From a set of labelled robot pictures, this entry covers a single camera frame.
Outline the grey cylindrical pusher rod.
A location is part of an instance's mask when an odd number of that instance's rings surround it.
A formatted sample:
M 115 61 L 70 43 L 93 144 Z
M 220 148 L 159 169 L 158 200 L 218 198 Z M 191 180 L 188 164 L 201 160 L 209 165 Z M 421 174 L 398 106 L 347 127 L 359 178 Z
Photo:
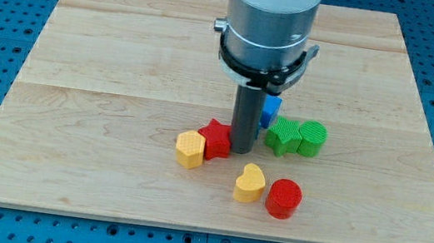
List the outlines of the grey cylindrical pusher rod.
M 253 148 L 265 99 L 264 91 L 237 87 L 229 135 L 233 152 L 246 154 Z

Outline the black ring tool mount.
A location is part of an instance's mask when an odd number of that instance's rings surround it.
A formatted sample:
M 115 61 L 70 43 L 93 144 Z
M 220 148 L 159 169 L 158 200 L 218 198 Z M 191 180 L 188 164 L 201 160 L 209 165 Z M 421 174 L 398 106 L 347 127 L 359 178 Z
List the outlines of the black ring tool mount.
M 288 88 L 294 86 L 304 75 L 310 61 L 317 56 L 320 50 L 318 45 L 303 51 L 300 57 L 291 65 L 280 67 L 277 70 L 262 70 L 249 67 L 238 62 L 227 50 L 224 44 L 225 35 L 221 35 L 220 50 L 218 52 L 222 70 L 238 86 L 266 92 L 269 95 L 279 96 Z

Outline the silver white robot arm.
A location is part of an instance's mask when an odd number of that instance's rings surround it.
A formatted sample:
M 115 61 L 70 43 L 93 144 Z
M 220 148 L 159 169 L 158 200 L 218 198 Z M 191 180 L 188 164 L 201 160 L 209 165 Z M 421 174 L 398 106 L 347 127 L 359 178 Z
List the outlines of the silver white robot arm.
M 228 0 L 214 21 L 219 62 L 237 84 L 230 129 L 232 151 L 252 150 L 265 99 L 294 86 L 317 55 L 308 46 L 322 0 Z

